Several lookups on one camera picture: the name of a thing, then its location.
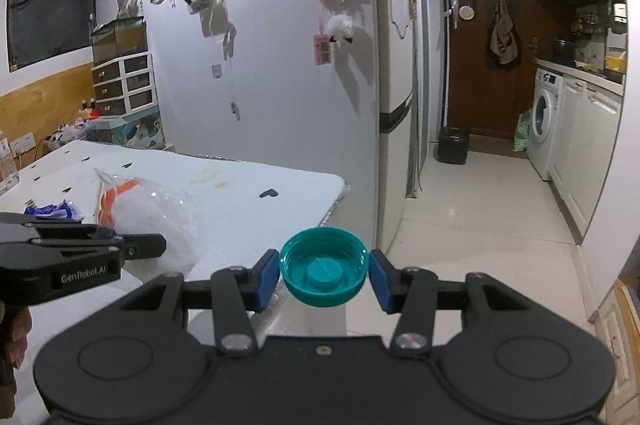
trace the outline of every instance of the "pink tag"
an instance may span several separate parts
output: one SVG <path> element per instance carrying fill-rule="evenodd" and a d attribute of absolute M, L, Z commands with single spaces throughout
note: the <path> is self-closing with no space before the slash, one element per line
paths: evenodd
<path fill-rule="evenodd" d="M 331 64 L 331 43 L 328 35 L 314 35 L 316 66 Z"/>

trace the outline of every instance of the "plastic cap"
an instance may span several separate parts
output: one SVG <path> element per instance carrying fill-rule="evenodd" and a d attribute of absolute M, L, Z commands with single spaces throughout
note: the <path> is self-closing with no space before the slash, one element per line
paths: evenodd
<path fill-rule="evenodd" d="M 280 271 L 291 294 L 321 308 L 356 296 L 369 268 L 369 252 L 355 235 L 318 227 L 294 235 L 280 251 Z"/>

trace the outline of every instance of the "trash can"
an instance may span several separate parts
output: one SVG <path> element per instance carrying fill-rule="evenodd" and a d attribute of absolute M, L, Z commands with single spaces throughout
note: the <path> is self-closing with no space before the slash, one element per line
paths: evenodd
<path fill-rule="evenodd" d="M 466 163 L 469 151 L 469 133 L 459 128 L 445 126 L 440 129 L 438 138 L 438 161 L 454 165 Z"/>

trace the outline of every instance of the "table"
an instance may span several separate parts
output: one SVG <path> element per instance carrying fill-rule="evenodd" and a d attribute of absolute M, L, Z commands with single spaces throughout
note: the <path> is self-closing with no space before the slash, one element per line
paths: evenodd
<path fill-rule="evenodd" d="M 231 264 L 253 265 L 267 249 L 280 249 L 292 235 L 322 224 L 344 189 L 344 181 L 331 174 L 75 141 L 20 171 L 20 183 L 0 196 L 0 211 L 21 213 L 31 200 L 44 206 L 68 199 L 84 214 L 85 222 L 94 222 L 99 187 L 94 169 L 153 180 L 191 194 L 203 256 L 186 276 L 188 280 L 209 278 Z M 259 197 L 269 189 L 278 195 Z M 16 414 L 7 423 L 39 423 L 46 416 L 31 372 L 39 348 L 140 284 L 123 272 L 119 281 L 32 308 L 30 346 L 16 372 Z M 297 303 L 287 300 L 282 291 L 277 298 L 289 305 L 287 312 Z M 302 310 L 300 306 L 298 303 L 297 310 Z M 297 318 L 305 311 L 308 309 L 299 311 Z M 270 313 L 277 316 L 278 310 L 270 307 Z M 190 332 L 199 339 L 212 336 L 211 327 L 207 312 L 200 317 L 190 315 Z M 274 324 L 265 327 L 273 331 Z"/>

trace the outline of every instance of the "wall socket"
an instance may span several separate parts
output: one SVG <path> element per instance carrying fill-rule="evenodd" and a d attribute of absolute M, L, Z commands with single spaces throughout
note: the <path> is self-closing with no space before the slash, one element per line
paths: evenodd
<path fill-rule="evenodd" d="M 33 149 L 35 146 L 36 140 L 33 137 L 33 132 L 28 132 L 9 144 L 9 147 L 11 147 L 11 150 L 14 153 L 14 158 L 18 156 L 18 154 L 24 154 L 28 150 Z"/>

